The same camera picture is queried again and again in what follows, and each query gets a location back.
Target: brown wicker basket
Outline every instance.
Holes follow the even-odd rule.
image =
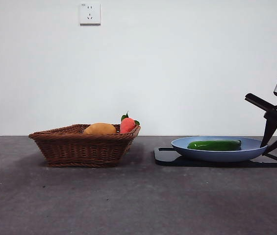
[[[89,124],[76,124],[48,131],[35,132],[34,139],[48,166],[114,167],[129,150],[140,126],[124,134],[83,135]],[[113,125],[117,132],[119,124]]]

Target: black tray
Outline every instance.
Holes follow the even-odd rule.
[[[166,166],[199,166],[199,167],[277,167],[277,156],[265,154],[257,158],[236,162],[236,163],[216,163],[192,160],[181,156],[173,148],[159,147],[154,149],[155,163]]]

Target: table surface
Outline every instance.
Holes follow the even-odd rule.
[[[138,136],[115,168],[52,168],[0,137],[0,235],[277,235],[277,168],[156,165],[177,138]]]

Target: wall socket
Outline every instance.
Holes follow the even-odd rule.
[[[101,24],[100,3],[82,2],[79,5],[79,24]]]

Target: plate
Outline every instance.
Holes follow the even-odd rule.
[[[193,141],[216,141],[216,140],[240,140],[241,150],[237,151],[207,151],[188,149],[187,146]],[[195,136],[174,140],[172,147],[180,155],[208,162],[241,162],[256,158],[264,153],[267,145],[260,148],[261,141],[237,136]]]

